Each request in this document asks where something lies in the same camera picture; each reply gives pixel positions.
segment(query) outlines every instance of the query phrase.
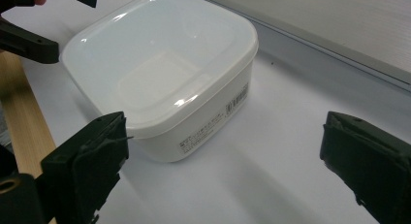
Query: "printed label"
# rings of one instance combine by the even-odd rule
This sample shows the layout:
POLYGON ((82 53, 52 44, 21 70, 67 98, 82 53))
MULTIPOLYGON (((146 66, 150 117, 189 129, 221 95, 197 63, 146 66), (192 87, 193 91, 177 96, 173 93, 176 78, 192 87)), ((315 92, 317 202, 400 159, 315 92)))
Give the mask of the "printed label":
POLYGON ((186 154, 210 136, 230 115, 238 108, 239 104, 247 97, 248 84, 232 99, 223 109, 220 110, 209 122, 202 128, 194 132, 179 145, 181 151, 186 154))

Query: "white surface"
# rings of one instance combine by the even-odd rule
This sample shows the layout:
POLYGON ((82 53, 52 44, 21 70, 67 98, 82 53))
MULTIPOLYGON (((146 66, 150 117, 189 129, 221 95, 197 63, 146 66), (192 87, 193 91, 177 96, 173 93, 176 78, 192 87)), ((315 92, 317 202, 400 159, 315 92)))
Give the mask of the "white surface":
MULTIPOLYGON (((93 10, 48 0, 4 17, 64 46, 129 1, 99 0, 93 10)), ((99 224, 377 224, 319 159, 322 125, 327 111, 345 112, 411 143, 410 93, 263 27, 258 33, 249 100, 235 118, 178 163, 153 162, 130 144, 99 224)), ((23 65, 57 145, 97 117, 61 64, 23 65)))
POLYGON ((411 0, 214 1, 411 84, 411 0))

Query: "white table surface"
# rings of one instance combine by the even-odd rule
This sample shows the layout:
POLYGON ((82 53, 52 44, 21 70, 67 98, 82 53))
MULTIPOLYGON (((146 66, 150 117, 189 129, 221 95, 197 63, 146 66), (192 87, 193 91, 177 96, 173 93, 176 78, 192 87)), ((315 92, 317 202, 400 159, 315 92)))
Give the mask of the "white table surface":
MULTIPOLYGON (((130 1, 99 0, 91 9, 74 0, 47 0, 3 17, 63 48, 130 1)), ((130 142, 130 159, 99 224, 377 223, 320 160, 322 125, 328 111, 344 112, 411 143, 411 93, 257 29, 261 47, 242 109, 177 163, 154 162, 130 142)), ((57 145, 97 117, 62 64, 23 59, 23 66, 57 145)))

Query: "plastic food container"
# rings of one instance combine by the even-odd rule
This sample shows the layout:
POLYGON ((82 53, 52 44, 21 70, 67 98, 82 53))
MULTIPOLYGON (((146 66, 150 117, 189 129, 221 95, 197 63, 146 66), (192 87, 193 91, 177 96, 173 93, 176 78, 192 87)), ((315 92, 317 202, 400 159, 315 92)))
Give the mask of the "plastic food container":
POLYGON ((135 0, 64 48, 61 61, 100 114, 124 111, 151 158, 180 160, 248 94, 255 28, 204 0, 135 0))

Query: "black clamp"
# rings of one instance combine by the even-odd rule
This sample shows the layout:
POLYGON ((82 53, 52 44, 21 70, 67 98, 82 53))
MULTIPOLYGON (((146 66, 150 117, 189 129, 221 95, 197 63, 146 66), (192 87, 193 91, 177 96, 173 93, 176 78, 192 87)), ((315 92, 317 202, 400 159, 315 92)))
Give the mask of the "black clamp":
POLYGON ((411 145, 343 113, 329 112, 320 157, 381 224, 411 223, 411 145))
MULTIPOLYGON (((97 0, 78 1, 93 8, 97 5, 97 0)), ((0 0, 0 14, 13 7, 34 5, 34 0, 0 0)), ((59 58, 56 42, 19 28, 4 19, 0 19, 0 49, 45 64, 57 63, 59 58)))
POLYGON ((0 179, 0 223, 96 223, 129 157, 125 122, 123 112, 97 118, 42 160, 38 178, 0 179))

